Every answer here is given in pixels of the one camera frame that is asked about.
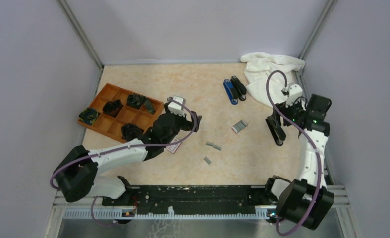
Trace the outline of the dark rolled tie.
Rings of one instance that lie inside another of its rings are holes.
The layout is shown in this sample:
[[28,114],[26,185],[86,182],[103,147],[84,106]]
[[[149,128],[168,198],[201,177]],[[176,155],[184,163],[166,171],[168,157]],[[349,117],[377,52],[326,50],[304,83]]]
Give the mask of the dark rolled tie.
[[104,114],[115,118],[119,114],[122,108],[123,108],[123,104],[121,100],[117,99],[114,101],[106,102],[102,108],[102,111]]
[[124,140],[131,141],[138,139],[144,133],[144,130],[136,124],[127,123],[121,127],[121,133]]
[[127,97],[126,105],[134,109],[140,109],[146,101],[146,97],[138,94],[131,94]]
[[99,115],[100,113],[97,110],[93,108],[86,108],[79,114],[78,120],[84,124],[93,125]]

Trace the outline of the dark rolled tie front left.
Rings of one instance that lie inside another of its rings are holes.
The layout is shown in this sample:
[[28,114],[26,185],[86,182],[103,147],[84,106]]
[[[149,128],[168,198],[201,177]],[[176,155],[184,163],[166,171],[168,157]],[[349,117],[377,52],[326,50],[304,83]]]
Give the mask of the dark rolled tie front left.
[[100,113],[97,110],[93,108],[86,108],[79,114],[78,120],[84,124],[93,125],[99,115]]

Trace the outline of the open staple box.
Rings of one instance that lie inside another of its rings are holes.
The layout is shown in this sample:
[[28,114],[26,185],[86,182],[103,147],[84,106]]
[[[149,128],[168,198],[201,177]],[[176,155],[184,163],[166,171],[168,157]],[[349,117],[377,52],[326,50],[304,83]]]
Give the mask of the open staple box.
[[242,130],[244,130],[246,127],[248,126],[248,124],[243,121],[243,120],[240,120],[238,123],[236,123],[234,126],[231,127],[231,129],[235,132],[235,133],[240,133]]

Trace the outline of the dark rolled tie back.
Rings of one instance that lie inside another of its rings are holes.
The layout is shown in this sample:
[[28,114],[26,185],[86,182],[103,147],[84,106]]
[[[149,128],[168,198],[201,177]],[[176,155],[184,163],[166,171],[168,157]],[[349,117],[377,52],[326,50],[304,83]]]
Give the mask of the dark rolled tie back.
[[146,101],[146,97],[138,94],[131,94],[127,97],[126,105],[134,109],[140,109]]

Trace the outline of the aluminium frame rail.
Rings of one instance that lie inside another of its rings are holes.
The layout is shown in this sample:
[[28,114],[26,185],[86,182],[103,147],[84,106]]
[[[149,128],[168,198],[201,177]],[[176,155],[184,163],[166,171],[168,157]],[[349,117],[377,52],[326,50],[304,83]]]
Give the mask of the aluminium frame rail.
[[87,196],[69,203],[57,193],[45,237],[56,238],[66,219],[119,220],[244,220],[271,225],[276,202],[264,186],[136,186],[122,199]]

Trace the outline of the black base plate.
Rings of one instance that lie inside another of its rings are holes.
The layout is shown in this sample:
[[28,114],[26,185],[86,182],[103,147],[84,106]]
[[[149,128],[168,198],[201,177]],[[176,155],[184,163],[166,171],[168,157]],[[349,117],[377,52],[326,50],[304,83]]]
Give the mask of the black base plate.
[[256,206],[276,203],[276,197],[264,186],[252,185],[141,185],[118,199],[102,199],[104,206],[136,207],[138,215],[166,214],[169,207],[177,215],[250,215],[255,213]]

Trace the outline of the blue stapler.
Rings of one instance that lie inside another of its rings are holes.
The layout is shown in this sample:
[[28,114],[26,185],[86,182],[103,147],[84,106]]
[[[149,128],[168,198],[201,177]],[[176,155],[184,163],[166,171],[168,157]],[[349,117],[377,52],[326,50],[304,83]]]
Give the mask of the blue stapler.
[[223,81],[223,86],[226,90],[226,93],[229,97],[229,100],[230,102],[233,104],[233,105],[237,105],[238,104],[238,98],[239,98],[239,93],[237,91],[237,89],[235,88],[235,86],[231,83],[231,81],[229,79],[225,79]]

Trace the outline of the red white staple box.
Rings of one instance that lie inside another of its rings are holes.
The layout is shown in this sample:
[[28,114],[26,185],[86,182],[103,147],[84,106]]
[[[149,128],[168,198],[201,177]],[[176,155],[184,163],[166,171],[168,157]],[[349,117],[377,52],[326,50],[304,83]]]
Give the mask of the red white staple box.
[[176,142],[176,144],[167,146],[167,147],[166,147],[166,150],[169,151],[169,152],[171,152],[172,154],[174,154],[174,153],[179,149],[179,147],[180,147],[181,144],[182,144],[182,142],[178,142],[178,141],[179,141],[179,139],[175,138],[175,139],[172,141],[172,143],[175,143],[175,142]]

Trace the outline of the white towel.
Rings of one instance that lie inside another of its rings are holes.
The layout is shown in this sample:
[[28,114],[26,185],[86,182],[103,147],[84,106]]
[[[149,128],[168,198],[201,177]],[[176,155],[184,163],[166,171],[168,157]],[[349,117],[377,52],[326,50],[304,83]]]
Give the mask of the white towel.
[[[276,55],[266,52],[252,52],[240,57],[240,61],[245,63],[244,75],[248,81],[247,92],[258,102],[271,107],[266,89],[269,89],[270,97],[274,104],[282,103],[286,96],[281,92],[285,83],[294,82],[293,72],[301,71],[306,62],[302,59],[289,55]],[[285,77],[280,73],[275,73],[269,82],[267,79],[273,71],[282,71]]]

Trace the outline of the black stapler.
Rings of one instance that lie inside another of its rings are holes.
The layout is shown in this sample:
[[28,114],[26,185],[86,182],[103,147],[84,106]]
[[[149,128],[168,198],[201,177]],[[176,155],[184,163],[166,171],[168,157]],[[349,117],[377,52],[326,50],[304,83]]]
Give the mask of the black stapler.
[[230,81],[233,84],[234,88],[238,92],[238,99],[241,100],[241,101],[245,101],[246,100],[247,89],[244,86],[244,84],[241,83],[241,81],[238,79],[237,76],[232,76]]
[[279,116],[268,116],[266,123],[277,146],[282,146],[286,140],[286,133],[284,132],[280,123]]

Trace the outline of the orange wooden divided tray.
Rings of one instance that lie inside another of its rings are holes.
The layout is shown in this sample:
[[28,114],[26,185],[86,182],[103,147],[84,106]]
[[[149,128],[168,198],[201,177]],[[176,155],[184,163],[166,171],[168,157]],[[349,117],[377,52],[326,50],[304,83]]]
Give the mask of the orange wooden divided tray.
[[145,132],[153,125],[164,109],[164,104],[146,97],[150,103],[146,107],[130,105],[128,98],[139,93],[107,83],[95,96],[91,104],[80,112],[77,122],[94,132],[107,136],[121,143],[138,132]]

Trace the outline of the dark rolled tie middle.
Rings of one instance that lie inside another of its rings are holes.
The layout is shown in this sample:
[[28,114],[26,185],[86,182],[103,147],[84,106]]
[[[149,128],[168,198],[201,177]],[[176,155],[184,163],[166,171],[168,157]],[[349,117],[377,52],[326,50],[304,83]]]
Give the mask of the dark rolled tie middle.
[[102,111],[104,114],[115,118],[119,114],[122,108],[123,108],[123,104],[121,100],[117,99],[114,101],[106,102],[102,108]]

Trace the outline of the dark rolled tie front right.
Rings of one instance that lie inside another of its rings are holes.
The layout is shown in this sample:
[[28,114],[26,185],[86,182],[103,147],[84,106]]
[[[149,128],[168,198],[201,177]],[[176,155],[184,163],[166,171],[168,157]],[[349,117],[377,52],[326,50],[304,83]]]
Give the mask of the dark rolled tie front right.
[[138,139],[144,133],[144,130],[136,124],[127,123],[121,127],[121,133],[124,140],[131,141]]

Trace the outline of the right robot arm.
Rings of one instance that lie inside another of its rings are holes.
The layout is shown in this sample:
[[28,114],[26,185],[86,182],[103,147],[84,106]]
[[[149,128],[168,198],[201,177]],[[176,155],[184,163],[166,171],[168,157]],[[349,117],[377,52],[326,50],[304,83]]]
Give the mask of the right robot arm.
[[266,123],[276,145],[283,145],[286,134],[283,126],[296,124],[301,129],[300,164],[296,179],[289,181],[279,176],[268,179],[264,199],[276,204],[276,217],[294,223],[305,221],[302,226],[315,230],[334,203],[324,179],[325,147],[330,125],[325,116],[331,99],[313,94],[306,106],[297,98],[294,104],[276,104]]

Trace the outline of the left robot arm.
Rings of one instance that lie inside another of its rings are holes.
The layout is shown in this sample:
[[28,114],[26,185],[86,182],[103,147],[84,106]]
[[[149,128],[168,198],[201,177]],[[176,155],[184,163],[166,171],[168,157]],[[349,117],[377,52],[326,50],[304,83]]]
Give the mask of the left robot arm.
[[195,111],[191,111],[190,116],[192,120],[188,121],[185,115],[163,113],[144,134],[118,146],[98,150],[76,146],[55,169],[50,185],[61,191],[69,203],[87,196],[98,196],[127,205],[133,199],[129,182],[123,176],[113,178],[103,173],[158,156],[174,143],[173,140],[181,131],[197,132],[202,116]]

